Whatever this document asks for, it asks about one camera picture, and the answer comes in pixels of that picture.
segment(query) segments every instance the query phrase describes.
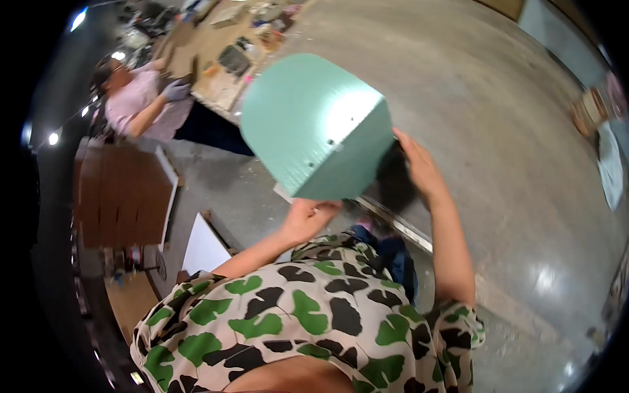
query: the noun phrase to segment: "teal object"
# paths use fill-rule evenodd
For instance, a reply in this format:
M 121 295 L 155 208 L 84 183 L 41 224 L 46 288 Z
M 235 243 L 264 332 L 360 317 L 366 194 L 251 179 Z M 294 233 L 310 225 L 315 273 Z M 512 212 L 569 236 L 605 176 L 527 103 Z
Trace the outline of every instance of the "teal object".
M 251 85 L 242 135 L 291 197 L 355 199 L 395 139 L 382 94 L 310 53 L 288 56 Z

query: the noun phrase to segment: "hand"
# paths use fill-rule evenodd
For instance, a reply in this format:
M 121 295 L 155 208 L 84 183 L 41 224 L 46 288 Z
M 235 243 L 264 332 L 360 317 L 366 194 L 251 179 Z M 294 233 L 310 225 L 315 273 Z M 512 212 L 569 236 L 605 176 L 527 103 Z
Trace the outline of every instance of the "hand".
M 415 142 L 407 133 L 395 127 L 393 127 L 393 133 L 398 138 L 402 150 L 406 153 L 411 179 L 424 194 L 428 203 L 431 204 L 444 197 L 449 197 L 450 193 L 445 185 L 445 180 L 428 150 Z
M 181 79 L 177 79 L 164 88 L 162 94 L 166 97 L 166 101 L 179 101 L 190 95 L 190 84 L 182 85 L 182 83 Z
M 315 237 L 341 210 L 341 201 L 311 201 L 295 198 L 279 229 L 279 235 L 296 246 Z

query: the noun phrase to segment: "dark hair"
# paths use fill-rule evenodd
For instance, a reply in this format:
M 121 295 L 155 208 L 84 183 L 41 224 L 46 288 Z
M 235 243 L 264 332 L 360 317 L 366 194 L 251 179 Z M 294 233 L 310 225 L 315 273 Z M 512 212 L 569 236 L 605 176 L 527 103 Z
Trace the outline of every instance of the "dark hair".
M 111 76 L 111 67 L 109 66 L 110 60 L 111 55 L 107 55 L 98 62 L 98 64 L 96 64 L 96 70 L 94 71 L 94 75 L 92 75 L 92 81 L 89 86 L 91 93 L 96 91 L 98 96 L 102 96 L 106 93 L 105 89 L 103 89 L 103 83 L 107 82 Z

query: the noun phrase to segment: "pink shirt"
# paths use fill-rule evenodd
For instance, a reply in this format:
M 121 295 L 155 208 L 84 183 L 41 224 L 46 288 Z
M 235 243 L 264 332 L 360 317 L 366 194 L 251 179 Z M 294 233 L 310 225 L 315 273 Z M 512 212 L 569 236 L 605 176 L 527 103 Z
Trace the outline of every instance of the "pink shirt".
M 152 63 L 131 70 L 133 80 L 109 97 L 105 104 L 105 117 L 111 127 L 120 134 L 129 132 L 129 123 L 136 114 L 149 106 L 159 95 L 160 72 L 154 70 Z M 144 136 L 160 141 L 171 140 L 175 132 L 184 124 L 193 98 L 167 103 L 162 112 L 153 120 Z

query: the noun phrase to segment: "wall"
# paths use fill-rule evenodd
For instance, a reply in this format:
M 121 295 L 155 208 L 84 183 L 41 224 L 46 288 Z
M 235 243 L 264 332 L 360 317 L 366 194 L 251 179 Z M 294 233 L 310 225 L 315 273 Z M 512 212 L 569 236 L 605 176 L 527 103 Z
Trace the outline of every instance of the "wall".
M 527 0 L 518 26 L 557 56 L 585 87 L 599 84 L 609 69 L 583 33 L 547 0 Z

